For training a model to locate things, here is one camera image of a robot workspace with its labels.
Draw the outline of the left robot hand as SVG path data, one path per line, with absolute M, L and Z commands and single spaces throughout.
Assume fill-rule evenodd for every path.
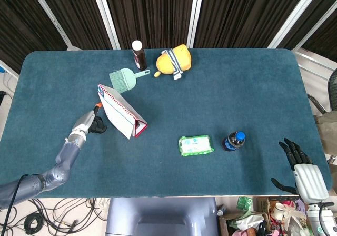
M 106 131 L 107 126 L 104 125 L 100 116 L 97 116 L 102 103 L 97 103 L 94 108 L 81 116 L 74 124 L 71 134 L 79 134 L 86 139 L 89 133 L 102 134 Z

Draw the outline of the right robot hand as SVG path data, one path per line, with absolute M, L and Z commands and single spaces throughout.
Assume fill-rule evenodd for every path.
M 324 178 L 319 167 L 312 163 L 309 156 L 296 143 L 285 138 L 279 142 L 292 170 L 295 187 L 281 184 L 271 178 L 273 185 L 284 192 L 299 196 L 307 204 L 321 203 L 329 197 Z

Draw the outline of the desk calendar with red base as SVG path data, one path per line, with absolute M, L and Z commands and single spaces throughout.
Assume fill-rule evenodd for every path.
M 117 90 L 102 84 L 97 87 L 107 118 L 126 138 L 138 137 L 148 127 Z

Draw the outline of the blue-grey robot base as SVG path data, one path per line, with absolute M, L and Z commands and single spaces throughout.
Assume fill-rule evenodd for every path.
M 215 198 L 111 198 L 105 236 L 218 236 Z

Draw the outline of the green hand brush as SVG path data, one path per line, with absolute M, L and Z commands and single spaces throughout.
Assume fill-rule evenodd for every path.
M 150 74 L 150 70 L 144 70 L 134 73 L 129 68 L 122 68 L 118 71 L 109 73 L 113 89 L 123 93 L 133 89 L 136 86 L 137 78 Z

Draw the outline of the cardboard box of clutter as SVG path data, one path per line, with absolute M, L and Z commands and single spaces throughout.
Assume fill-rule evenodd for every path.
M 220 236 L 313 236 L 295 196 L 216 198 Z

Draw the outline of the dark bottle with blue cap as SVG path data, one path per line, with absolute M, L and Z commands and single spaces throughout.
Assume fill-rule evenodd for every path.
M 242 147 L 245 143 L 245 133 L 243 131 L 235 131 L 228 135 L 223 141 L 223 147 L 226 151 L 235 151 Z

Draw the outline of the office chair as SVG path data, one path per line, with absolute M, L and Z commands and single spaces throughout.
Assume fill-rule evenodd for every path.
M 309 100 L 316 107 L 314 113 L 337 112 L 337 68 L 329 78 L 307 74 L 305 86 Z

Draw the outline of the brown bottle with white cap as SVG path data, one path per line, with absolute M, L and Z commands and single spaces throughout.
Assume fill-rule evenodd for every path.
M 132 51 L 134 54 L 134 60 L 137 68 L 140 71 L 144 71 L 147 69 L 147 62 L 145 57 L 145 51 L 143 49 L 142 42 L 139 40 L 135 40 L 132 42 Z

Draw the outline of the yellow plush toy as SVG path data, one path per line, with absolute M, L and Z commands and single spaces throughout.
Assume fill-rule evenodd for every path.
M 191 53 L 185 44 L 181 44 L 161 52 L 161 55 L 156 60 L 157 71 L 154 73 L 154 77 L 168 74 L 173 75 L 174 80 L 179 80 L 183 72 L 189 70 L 191 66 Z

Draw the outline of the green wet wipes pack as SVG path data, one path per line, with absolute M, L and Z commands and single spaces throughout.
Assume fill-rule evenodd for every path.
M 179 139 L 179 151 L 181 156 L 204 155 L 214 151 L 211 139 L 208 135 L 199 135 Z

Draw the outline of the white folding screen frame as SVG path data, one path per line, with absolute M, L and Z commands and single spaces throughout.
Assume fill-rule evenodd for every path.
M 81 49 L 292 48 L 337 0 L 37 0 Z

